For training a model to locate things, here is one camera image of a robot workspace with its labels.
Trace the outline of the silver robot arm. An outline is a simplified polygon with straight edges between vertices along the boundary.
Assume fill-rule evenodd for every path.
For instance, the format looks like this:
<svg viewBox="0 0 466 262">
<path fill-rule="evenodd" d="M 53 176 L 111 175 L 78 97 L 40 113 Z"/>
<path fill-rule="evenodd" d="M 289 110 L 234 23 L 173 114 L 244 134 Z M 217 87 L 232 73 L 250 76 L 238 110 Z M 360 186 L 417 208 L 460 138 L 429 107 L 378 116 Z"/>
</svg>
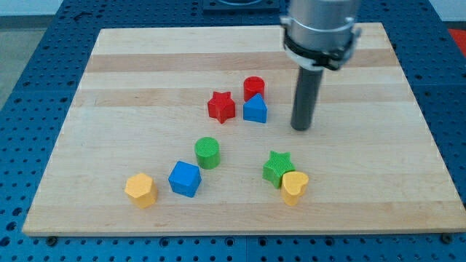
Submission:
<svg viewBox="0 0 466 262">
<path fill-rule="evenodd" d="M 339 70 L 355 51 L 359 0 L 292 0 L 280 17 L 287 56 L 308 71 Z"/>
</svg>

